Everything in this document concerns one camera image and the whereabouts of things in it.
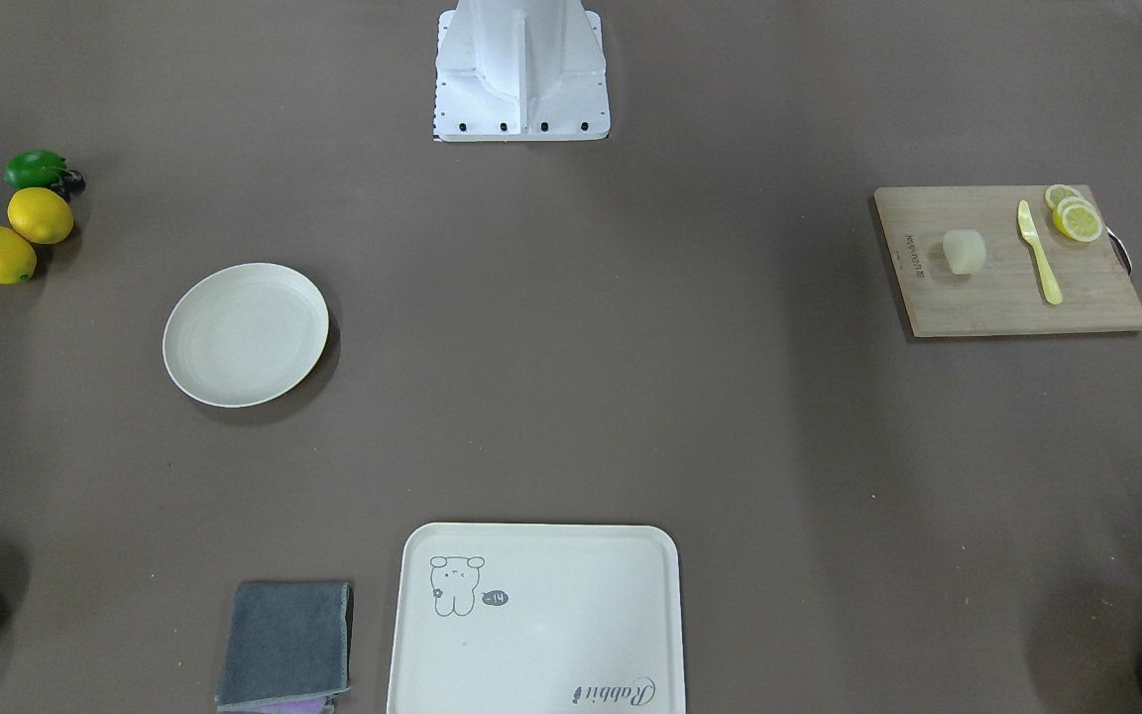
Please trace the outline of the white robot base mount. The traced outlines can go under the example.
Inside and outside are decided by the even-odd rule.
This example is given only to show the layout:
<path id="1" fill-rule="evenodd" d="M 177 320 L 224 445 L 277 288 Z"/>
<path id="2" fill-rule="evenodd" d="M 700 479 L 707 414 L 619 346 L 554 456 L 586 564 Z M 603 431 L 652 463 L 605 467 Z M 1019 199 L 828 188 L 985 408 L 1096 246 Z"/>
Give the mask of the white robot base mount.
<path id="1" fill-rule="evenodd" d="M 598 13 L 580 1 L 459 1 L 436 29 L 432 139 L 608 139 Z"/>

